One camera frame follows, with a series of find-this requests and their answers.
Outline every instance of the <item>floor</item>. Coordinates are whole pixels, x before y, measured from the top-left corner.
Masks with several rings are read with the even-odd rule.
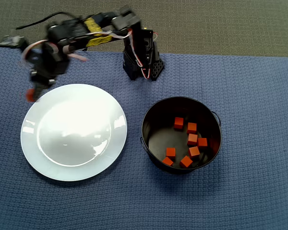
[[[288,0],[0,0],[0,40],[57,11],[88,15],[126,4],[143,27],[158,32],[161,53],[288,57]],[[17,33],[34,42],[45,36],[46,24]],[[122,51],[123,43],[91,50]]]

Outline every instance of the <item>robotic arm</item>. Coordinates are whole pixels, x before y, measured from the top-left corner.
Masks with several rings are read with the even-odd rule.
[[[18,27],[22,29],[31,25]],[[141,28],[139,17],[128,7],[118,11],[90,15],[84,19],[74,17],[61,23],[47,26],[45,40],[28,45],[23,37],[6,37],[2,47],[19,48],[22,58],[32,63],[31,81],[34,89],[29,91],[28,100],[36,101],[44,89],[50,88],[58,75],[64,74],[75,50],[96,46],[118,39],[124,40],[123,68],[131,80],[139,76],[157,80],[164,68],[159,57],[152,30]],[[41,52],[32,48],[42,44]]]

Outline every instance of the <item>black pot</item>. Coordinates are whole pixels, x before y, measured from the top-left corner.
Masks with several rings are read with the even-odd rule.
[[[221,122],[203,103],[187,97],[171,97],[155,103],[146,113],[142,123],[141,143],[150,160],[160,169],[173,174],[190,173],[209,164],[221,148]],[[174,129],[175,117],[183,117],[182,130]],[[201,151],[188,169],[180,166],[180,161],[188,155],[187,125],[197,123],[197,135],[208,139],[208,148]],[[176,149],[176,159],[172,166],[162,161],[166,148]]]

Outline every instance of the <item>pot handle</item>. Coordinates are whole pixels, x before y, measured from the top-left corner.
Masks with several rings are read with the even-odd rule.
[[[213,111],[211,111],[213,114],[215,114],[216,116],[217,116],[217,118],[218,118],[218,120],[219,120],[219,126],[221,127],[221,119],[220,119],[220,117],[215,113],[215,112],[213,112]]]
[[[140,142],[141,142],[142,147],[143,147],[143,149],[145,150],[145,152],[147,152],[147,153],[149,154],[149,150],[148,150],[148,148],[146,148],[146,145],[144,144],[144,140],[143,140],[142,137],[140,137]]]

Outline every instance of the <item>orange cube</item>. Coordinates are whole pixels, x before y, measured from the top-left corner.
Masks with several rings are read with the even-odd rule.
[[[192,164],[192,160],[188,157],[185,156],[181,161],[180,161],[180,165],[182,168],[188,168],[191,164]]]
[[[198,146],[200,149],[207,148],[207,147],[208,147],[207,138],[198,138],[197,146]]]
[[[183,128],[183,118],[175,117],[174,128],[182,129]]]
[[[189,156],[191,159],[194,159],[200,156],[200,151],[198,150],[197,146],[189,148]]]
[[[168,158],[168,157],[165,157],[162,162],[164,164],[167,164],[168,166],[172,166],[173,165],[173,161],[170,158]]]
[[[192,133],[195,134],[196,133],[196,123],[188,123],[188,129],[187,129],[187,133]]]
[[[190,133],[188,136],[188,145],[196,145],[197,143],[197,135]]]
[[[175,148],[167,148],[166,156],[170,159],[175,159],[176,157]]]

